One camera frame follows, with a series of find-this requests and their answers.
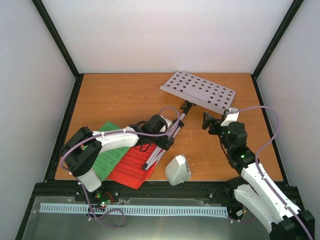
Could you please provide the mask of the white tripod music stand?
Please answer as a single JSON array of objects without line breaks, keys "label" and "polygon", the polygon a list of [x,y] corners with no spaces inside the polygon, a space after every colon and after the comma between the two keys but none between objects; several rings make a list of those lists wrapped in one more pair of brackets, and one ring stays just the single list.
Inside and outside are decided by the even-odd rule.
[{"label": "white tripod music stand", "polygon": [[153,165],[157,165],[161,160],[163,155],[170,149],[170,147],[174,144],[175,137],[179,133],[179,131],[185,126],[183,123],[184,117],[188,114],[189,110],[196,106],[196,104],[191,103],[189,101],[185,101],[185,103],[181,106],[182,114],[179,119],[176,119],[170,125],[170,129],[168,133],[164,136],[159,136],[157,139],[153,141],[156,144],[155,150],[152,152],[151,156],[148,160],[143,164],[142,170],[147,171]]}]

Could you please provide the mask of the white metronome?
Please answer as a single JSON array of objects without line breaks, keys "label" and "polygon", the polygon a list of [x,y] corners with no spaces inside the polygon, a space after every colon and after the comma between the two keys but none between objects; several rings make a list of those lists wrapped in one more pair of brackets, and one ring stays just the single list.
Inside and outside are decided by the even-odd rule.
[{"label": "white metronome", "polygon": [[184,154],[177,155],[165,168],[165,176],[171,186],[186,182],[192,177],[188,160]]}]

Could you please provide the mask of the red sheet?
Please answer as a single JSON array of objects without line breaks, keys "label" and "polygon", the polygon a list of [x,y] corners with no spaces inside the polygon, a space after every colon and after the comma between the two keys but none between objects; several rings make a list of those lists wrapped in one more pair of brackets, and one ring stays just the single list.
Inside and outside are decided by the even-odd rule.
[{"label": "red sheet", "polygon": [[107,179],[135,190],[139,189],[149,179],[156,167],[154,163],[148,170],[142,170],[142,166],[155,148],[156,145],[152,144],[147,151],[141,152],[139,146],[131,147],[107,176]]}]

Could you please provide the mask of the green sheet music page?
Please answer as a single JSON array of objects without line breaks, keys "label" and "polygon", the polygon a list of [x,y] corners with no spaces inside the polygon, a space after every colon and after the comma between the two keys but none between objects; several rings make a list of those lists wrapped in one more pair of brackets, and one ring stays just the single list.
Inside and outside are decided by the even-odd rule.
[{"label": "green sheet music page", "polygon": [[112,172],[127,151],[137,143],[138,137],[128,133],[130,127],[119,128],[111,122],[106,122],[93,136],[98,144],[98,153],[93,154],[93,163],[88,171],[79,177],[83,183],[100,185]]}]

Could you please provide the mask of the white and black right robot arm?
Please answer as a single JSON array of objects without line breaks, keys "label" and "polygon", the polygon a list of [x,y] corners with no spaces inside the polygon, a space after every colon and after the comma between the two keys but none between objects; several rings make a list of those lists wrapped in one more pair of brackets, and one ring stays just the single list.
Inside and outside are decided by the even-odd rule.
[{"label": "white and black right robot arm", "polygon": [[218,136],[230,166],[239,174],[229,180],[234,198],[265,227],[271,240],[315,239],[315,218],[287,197],[267,174],[258,155],[247,146],[246,128],[236,108],[221,118],[203,114],[202,129]]}]

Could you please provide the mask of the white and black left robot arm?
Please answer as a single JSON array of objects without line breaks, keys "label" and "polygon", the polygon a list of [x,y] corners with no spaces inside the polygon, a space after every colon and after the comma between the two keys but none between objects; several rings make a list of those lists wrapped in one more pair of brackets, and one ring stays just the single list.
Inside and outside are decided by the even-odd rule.
[{"label": "white and black left robot arm", "polygon": [[122,129],[92,131],[87,126],[81,127],[60,149],[61,163],[85,187],[86,195],[96,202],[104,195],[102,181],[93,167],[101,153],[123,147],[166,145],[178,126],[176,121],[155,114],[148,121]]}]

